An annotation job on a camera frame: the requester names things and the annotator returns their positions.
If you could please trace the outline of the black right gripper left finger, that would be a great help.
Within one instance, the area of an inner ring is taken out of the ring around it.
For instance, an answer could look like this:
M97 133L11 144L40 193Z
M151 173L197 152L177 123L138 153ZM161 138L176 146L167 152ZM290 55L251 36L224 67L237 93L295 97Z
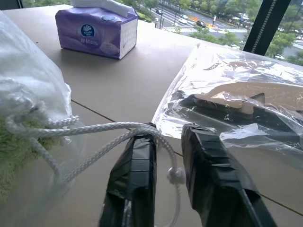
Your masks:
M129 139L111 170L98 227L154 227L156 139Z

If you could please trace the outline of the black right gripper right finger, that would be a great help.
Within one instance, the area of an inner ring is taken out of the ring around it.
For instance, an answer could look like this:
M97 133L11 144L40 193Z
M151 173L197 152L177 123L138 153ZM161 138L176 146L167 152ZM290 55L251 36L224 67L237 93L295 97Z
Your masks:
M250 175L219 136L185 124L181 147L191 207L202 227L277 227Z

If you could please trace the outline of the light green fluffy towel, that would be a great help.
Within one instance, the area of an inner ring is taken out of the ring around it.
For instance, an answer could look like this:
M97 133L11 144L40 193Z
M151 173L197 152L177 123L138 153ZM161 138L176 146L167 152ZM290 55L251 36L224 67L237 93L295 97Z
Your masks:
M11 194L17 174L31 161L40 157L26 137L10 133L5 119L0 117L0 206L3 206Z

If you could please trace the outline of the white mesh drawstring bag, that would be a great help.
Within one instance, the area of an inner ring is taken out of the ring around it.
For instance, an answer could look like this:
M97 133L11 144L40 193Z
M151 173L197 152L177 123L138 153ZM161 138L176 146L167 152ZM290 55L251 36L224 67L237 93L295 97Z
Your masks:
M72 115L71 89L61 70L2 11L0 117L5 125L12 117L27 129L81 125ZM11 194L0 206L0 227L31 227L36 217L63 197L72 184L59 180L80 163L85 144L82 136L27 138L40 157L17 174Z

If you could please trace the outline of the clear plastic zip bag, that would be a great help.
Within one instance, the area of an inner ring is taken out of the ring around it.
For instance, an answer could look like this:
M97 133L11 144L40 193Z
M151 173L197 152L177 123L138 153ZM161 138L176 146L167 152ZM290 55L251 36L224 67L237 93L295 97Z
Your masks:
M303 66L198 43L152 121L169 137L194 123L229 148L303 153Z

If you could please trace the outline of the purple tissue pack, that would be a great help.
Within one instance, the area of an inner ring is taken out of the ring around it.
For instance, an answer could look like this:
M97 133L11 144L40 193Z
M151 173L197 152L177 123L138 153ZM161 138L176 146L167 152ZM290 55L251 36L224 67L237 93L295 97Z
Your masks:
M138 15L114 0L71 0L55 15L63 49L122 59L137 42Z

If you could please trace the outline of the black window frame post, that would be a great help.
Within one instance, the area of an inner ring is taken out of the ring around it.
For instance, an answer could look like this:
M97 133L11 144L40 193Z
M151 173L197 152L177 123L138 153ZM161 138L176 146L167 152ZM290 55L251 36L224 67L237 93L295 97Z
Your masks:
M291 0L263 0L244 46L245 52L264 56Z

